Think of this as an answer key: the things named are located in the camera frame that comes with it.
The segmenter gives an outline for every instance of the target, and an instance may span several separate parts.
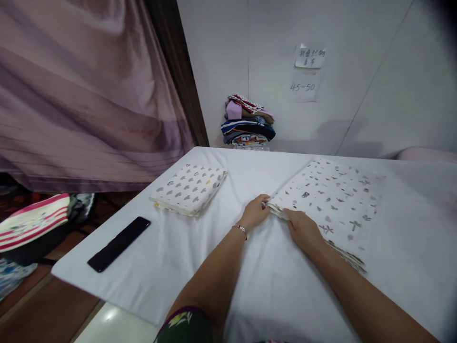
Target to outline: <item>red and white striped fabric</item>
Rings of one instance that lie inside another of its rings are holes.
[[[0,223],[0,252],[27,244],[68,221],[68,194],[55,195],[14,212]]]

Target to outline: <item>handwritten note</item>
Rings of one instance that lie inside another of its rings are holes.
[[[320,68],[324,63],[325,49],[311,49],[301,45],[295,52],[295,66],[299,68]]]
[[[322,74],[315,71],[296,72],[289,84],[289,101],[316,101]]]

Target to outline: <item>pink curtain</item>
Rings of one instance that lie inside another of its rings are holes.
[[[140,190],[192,147],[142,1],[1,0],[0,156],[20,183]]]

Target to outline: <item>smartphone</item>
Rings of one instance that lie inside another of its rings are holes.
[[[88,260],[87,264],[95,269],[96,272],[104,271],[150,224],[149,220],[138,217],[119,232],[106,247]]]

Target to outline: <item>white table cover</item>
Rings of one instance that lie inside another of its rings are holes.
[[[66,254],[52,273],[160,325],[206,256],[260,193],[273,194],[315,155],[197,147]],[[370,237],[367,278],[442,342],[457,319],[457,164],[333,157],[386,176]],[[204,215],[153,208],[155,187],[186,163],[220,166],[227,179]],[[87,260],[137,216],[151,226],[103,273]],[[271,215],[247,242],[227,342],[358,340],[335,296]]]

